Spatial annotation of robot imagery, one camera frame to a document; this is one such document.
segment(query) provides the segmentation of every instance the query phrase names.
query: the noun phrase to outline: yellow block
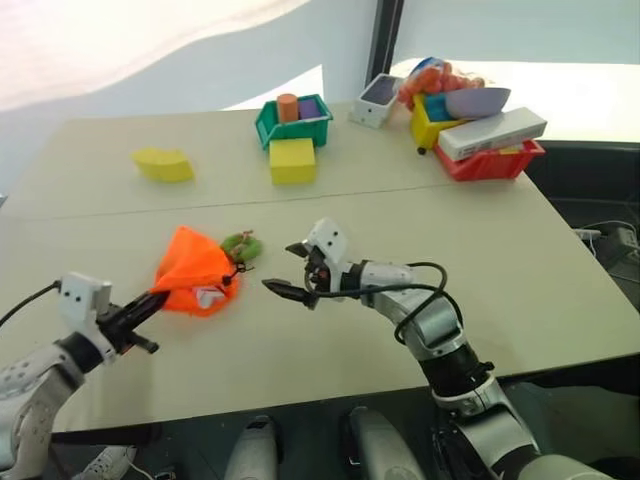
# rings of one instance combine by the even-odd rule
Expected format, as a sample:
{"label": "yellow block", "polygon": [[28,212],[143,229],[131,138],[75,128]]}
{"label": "yellow block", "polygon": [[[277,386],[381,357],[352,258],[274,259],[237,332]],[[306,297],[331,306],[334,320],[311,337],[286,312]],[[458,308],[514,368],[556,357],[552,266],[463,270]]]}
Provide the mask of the yellow block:
{"label": "yellow block", "polygon": [[142,174],[158,182],[184,182],[193,178],[189,159],[181,150],[143,148],[131,154]]}
{"label": "yellow block", "polygon": [[269,165],[274,185],[313,182],[316,178],[313,140],[310,138],[271,140]]}
{"label": "yellow block", "polygon": [[422,93],[413,96],[413,103],[411,134],[418,149],[431,150],[436,144],[438,135],[442,130],[466,123],[465,120],[451,120],[448,122],[432,122],[429,120],[427,110],[424,107],[424,94]]}

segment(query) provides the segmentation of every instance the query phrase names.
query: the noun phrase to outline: orange cloth bag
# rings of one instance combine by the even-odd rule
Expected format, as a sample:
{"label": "orange cloth bag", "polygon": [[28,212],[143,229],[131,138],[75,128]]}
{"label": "orange cloth bag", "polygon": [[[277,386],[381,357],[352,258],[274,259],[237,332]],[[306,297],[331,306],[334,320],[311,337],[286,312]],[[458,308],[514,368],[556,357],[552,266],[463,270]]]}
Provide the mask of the orange cloth bag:
{"label": "orange cloth bag", "polygon": [[[171,240],[169,249],[156,271],[151,293],[170,291],[165,310],[185,312],[207,317],[227,305],[238,293],[239,277],[236,268],[216,242],[181,226]],[[223,277],[231,277],[225,285]],[[224,296],[207,308],[198,300],[198,290],[216,290]]]}

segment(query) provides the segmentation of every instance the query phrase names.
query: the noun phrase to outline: table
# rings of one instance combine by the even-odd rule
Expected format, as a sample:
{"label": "table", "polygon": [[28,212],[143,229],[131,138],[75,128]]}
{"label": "table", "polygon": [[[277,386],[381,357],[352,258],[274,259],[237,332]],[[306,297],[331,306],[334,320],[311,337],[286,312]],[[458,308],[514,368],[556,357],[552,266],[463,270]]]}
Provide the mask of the table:
{"label": "table", "polygon": [[[231,115],[232,124],[239,122],[235,115],[253,118],[255,113],[201,118],[222,124],[218,117]],[[182,120],[159,117],[157,122],[192,120],[187,115]],[[153,124],[148,118],[121,120],[125,126],[137,121],[145,128]],[[117,120],[108,124],[109,131],[126,130]],[[76,127],[88,135],[91,129],[83,125],[74,122],[56,138],[78,138],[73,134]],[[34,179],[44,178],[32,171],[0,210],[3,309],[66,271],[111,280],[112,300],[123,304],[151,285],[155,266],[182,224],[216,239],[253,228],[265,243],[256,270],[244,277],[243,291],[229,308],[208,320],[170,313],[154,316],[141,326],[140,333],[157,341],[161,350],[153,356],[134,350],[115,365],[89,374],[87,385],[60,412],[56,431],[165,421],[424,385],[418,364],[405,347],[395,343],[391,324],[375,311],[358,302],[323,301],[310,312],[261,285],[261,279],[270,277],[301,280],[303,263],[285,252],[284,246],[303,238],[313,222],[324,216],[333,217],[343,227],[354,260],[443,264],[450,276],[448,291],[465,314],[468,337],[482,360],[497,365],[498,375],[575,365],[638,350],[638,313],[526,176],[514,182],[457,184],[445,177],[433,159],[415,155],[408,133],[357,128],[360,131],[353,141],[379,144],[378,153],[363,147],[369,153],[363,159],[339,158],[335,152],[335,161],[343,163],[331,165],[334,157],[326,157],[326,169],[321,163],[318,183],[307,187],[309,191],[302,186],[291,190],[272,187],[266,170],[258,176],[246,164],[231,163],[234,175],[249,172],[250,186],[256,190],[234,193],[219,183],[236,195],[227,201],[207,190],[181,196],[181,185],[173,193],[167,185],[143,187],[132,180],[135,171],[125,171],[116,163],[103,165],[104,157],[97,157],[101,163],[95,168],[104,181],[94,180],[92,185],[97,191],[110,189],[105,188],[110,183],[115,188],[119,172],[124,186],[116,189],[111,201],[99,195],[73,201],[63,191],[87,187],[64,182],[71,177],[60,159],[73,159],[65,152],[75,144],[53,141],[41,157],[46,161],[37,162],[34,168],[53,175],[58,159],[59,183],[49,189],[55,197],[50,203],[58,206],[51,209],[51,205],[31,200]],[[93,131],[87,142],[98,150],[100,129]],[[330,144],[331,135],[341,137],[334,128]],[[346,137],[341,142],[349,152],[358,149]],[[190,150],[192,144],[185,140],[184,148]],[[386,158],[391,153],[393,164]],[[244,161],[242,157],[232,160]],[[211,161],[203,168],[213,173],[225,171],[229,159],[216,156]],[[70,162],[75,168],[77,159]],[[367,162],[379,168],[365,169]],[[361,181],[349,191],[347,177]],[[140,186],[138,196],[134,185]],[[436,281],[428,271],[421,274],[426,281]],[[0,365],[66,335],[55,300],[55,295],[43,297],[3,327]]]}

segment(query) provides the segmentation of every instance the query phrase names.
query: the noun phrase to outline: white wall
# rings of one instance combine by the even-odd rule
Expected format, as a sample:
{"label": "white wall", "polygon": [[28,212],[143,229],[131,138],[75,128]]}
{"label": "white wall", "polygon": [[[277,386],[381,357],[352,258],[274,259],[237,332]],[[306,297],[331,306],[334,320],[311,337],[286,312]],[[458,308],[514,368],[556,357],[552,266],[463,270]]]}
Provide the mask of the white wall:
{"label": "white wall", "polygon": [[640,63],[638,0],[406,0],[394,63]]}
{"label": "white wall", "polygon": [[10,193],[69,118],[251,108],[263,100],[247,100],[283,84],[331,102],[351,99],[364,87],[375,8],[375,0],[312,0],[256,28],[188,45],[101,91],[0,113],[0,192]]}

